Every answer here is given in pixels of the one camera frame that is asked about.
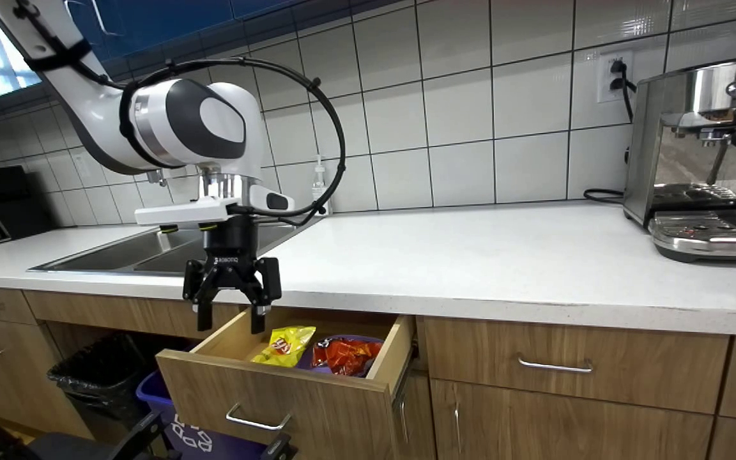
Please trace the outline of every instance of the trash bin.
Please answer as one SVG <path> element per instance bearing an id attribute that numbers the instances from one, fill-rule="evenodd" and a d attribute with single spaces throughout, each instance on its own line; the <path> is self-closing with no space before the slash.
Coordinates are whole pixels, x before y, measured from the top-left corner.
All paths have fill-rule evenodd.
<path id="1" fill-rule="evenodd" d="M 207 433 L 194 425 L 184 425 L 179 415 L 173 412 L 173 403 L 170 399 L 167 383 L 161 373 L 150 373 L 140 380 L 135 397 L 148 403 L 150 412 L 156 412 L 167 427 L 167 440 L 172 448 L 182 456 L 182 460 L 258 460 L 267 448 L 235 436 L 226 436 L 217 433 Z"/>
<path id="2" fill-rule="evenodd" d="M 135 427 L 148 408 L 135 399 L 135 385 L 154 367 L 150 350 L 130 335 L 111 335 L 51 367 L 50 379 L 80 408 Z"/>

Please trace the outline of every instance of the yellow snack bag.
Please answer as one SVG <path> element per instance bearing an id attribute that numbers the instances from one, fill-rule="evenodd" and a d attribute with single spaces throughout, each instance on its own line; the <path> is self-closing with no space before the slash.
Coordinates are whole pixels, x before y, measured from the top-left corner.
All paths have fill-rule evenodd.
<path id="1" fill-rule="evenodd" d="M 272 329 L 268 344 L 251 362 L 295 367 L 313 343 L 317 327 L 278 327 Z"/>

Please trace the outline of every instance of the white tile wall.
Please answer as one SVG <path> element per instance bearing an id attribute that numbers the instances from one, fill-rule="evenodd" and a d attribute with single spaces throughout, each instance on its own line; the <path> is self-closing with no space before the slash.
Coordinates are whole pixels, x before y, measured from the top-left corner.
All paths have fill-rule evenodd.
<path id="1" fill-rule="evenodd" d="M 602 62 L 628 56 L 646 80 L 736 59 L 736 0 L 402 0 L 217 56 L 240 53 L 332 94 L 351 155 L 336 212 L 581 200 L 627 174 L 631 131 L 621 98 L 599 98 Z M 332 180 L 336 131 L 305 90 L 244 67 L 194 76 L 262 99 L 264 185 L 308 205 L 317 150 Z M 138 206 L 198 196 L 194 169 L 167 172 L 167 186 L 103 169 L 57 102 L 0 117 L 2 163 L 27 167 L 61 224 L 135 223 Z"/>

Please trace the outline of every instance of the snack package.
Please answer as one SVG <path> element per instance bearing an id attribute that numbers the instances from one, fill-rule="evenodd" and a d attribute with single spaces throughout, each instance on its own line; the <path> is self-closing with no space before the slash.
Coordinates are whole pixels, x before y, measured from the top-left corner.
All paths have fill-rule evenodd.
<path id="1" fill-rule="evenodd" d="M 317 327 L 278 327 L 272 329 L 268 344 L 251 362 L 295 367 L 313 343 Z"/>
<path id="2" fill-rule="evenodd" d="M 337 376 L 365 376 L 375 361 L 382 341 L 336 335 L 313 348 L 313 367 L 327 367 Z"/>

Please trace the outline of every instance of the blue bin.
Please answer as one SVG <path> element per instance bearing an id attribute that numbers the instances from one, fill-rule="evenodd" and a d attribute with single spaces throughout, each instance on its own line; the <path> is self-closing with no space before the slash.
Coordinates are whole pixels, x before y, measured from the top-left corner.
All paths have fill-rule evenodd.
<path id="1" fill-rule="evenodd" d="M 156 412 L 167 427 L 167 436 L 172 448 L 182 456 L 182 460 L 258 460 L 267 448 L 235 436 L 226 436 L 217 433 L 207 433 L 194 425 L 184 425 L 179 415 L 173 412 L 173 403 L 170 399 L 167 383 L 161 373 L 150 373 L 140 380 L 135 388 L 135 397 L 148 403 L 150 412 Z"/>

